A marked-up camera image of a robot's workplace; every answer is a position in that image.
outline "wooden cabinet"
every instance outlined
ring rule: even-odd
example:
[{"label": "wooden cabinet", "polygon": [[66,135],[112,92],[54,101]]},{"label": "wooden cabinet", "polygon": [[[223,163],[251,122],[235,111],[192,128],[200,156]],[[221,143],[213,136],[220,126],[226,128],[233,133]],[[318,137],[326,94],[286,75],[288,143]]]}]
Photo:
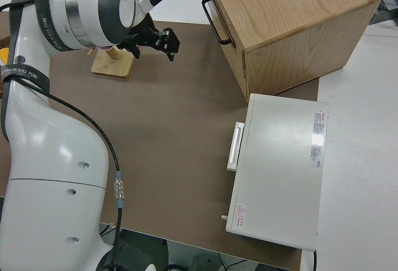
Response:
[{"label": "wooden cabinet", "polygon": [[211,0],[226,58],[246,99],[342,68],[380,0]]}]

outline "brown mat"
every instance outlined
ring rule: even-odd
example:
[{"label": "brown mat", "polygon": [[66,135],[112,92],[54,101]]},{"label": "brown mat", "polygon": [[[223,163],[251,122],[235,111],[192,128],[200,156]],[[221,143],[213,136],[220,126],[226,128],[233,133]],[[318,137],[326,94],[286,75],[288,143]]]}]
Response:
[{"label": "brown mat", "polygon": [[[299,270],[301,250],[225,231],[221,215],[228,213],[234,182],[226,163],[235,122],[244,122],[247,104],[210,26],[157,26],[174,29],[180,52],[170,63],[163,53],[142,48],[129,78],[91,73],[87,50],[52,61],[51,92],[95,119],[118,153],[126,188],[123,227]],[[0,37],[7,32],[2,13]],[[313,81],[284,96],[316,99],[317,86]],[[10,151],[3,136],[0,150],[4,196]],[[116,221],[113,172],[110,165],[101,217],[106,223]]]}]

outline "warning label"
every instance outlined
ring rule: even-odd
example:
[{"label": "warning label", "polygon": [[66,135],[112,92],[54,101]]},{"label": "warning label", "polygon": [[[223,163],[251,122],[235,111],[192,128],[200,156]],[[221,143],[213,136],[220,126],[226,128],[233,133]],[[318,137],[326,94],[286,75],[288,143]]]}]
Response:
[{"label": "warning label", "polygon": [[234,217],[234,227],[242,229],[244,227],[244,220],[246,218],[246,212],[248,206],[245,204],[236,204],[235,217]]}]

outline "black strap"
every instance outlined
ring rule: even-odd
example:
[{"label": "black strap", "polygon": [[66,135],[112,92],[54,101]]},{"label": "black strap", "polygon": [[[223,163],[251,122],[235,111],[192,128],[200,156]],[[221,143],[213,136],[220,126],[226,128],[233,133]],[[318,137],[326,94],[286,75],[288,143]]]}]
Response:
[{"label": "black strap", "polygon": [[3,83],[10,81],[13,76],[25,78],[46,92],[50,91],[50,80],[43,73],[26,64],[10,64],[1,66]]},{"label": "black strap", "polygon": [[[12,0],[12,2],[23,2],[26,0]],[[21,26],[21,19],[22,19],[22,12],[24,8],[23,7],[11,7],[10,8],[10,31],[11,31],[11,36],[10,36],[10,50],[8,54],[8,63],[14,63],[14,52],[15,52],[15,47],[17,44],[17,39],[18,39],[18,33],[19,33],[19,28]],[[9,92],[9,86],[10,84],[4,83],[3,86],[3,94],[2,94],[2,103],[1,103],[1,130],[3,136],[6,138],[8,141],[8,137],[6,134],[6,113],[7,113],[7,104],[8,104],[8,92]]]},{"label": "black strap", "polygon": [[67,47],[58,36],[52,21],[50,0],[35,0],[36,16],[40,29],[47,41],[59,52],[68,52]]}]

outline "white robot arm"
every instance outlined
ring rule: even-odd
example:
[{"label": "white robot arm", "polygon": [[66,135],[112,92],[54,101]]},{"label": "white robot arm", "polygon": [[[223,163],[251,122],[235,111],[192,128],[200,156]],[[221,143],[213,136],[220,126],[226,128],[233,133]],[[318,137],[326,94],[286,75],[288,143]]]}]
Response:
[{"label": "white robot arm", "polygon": [[108,151],[99,135],[53,110],[33,88],[48,92],[50,59],[57,52],[117,45],[138,57],[136,45],[148,45],[173,60],[178,39],[171,29],[159,32],[149,15],[161,0],[26,1],[9,5],[10,52],[1,67],[1,126],[12,163],[0,224],[0,270],[155,270],[128,246],[109,246],[98,234],[108,174]]}]

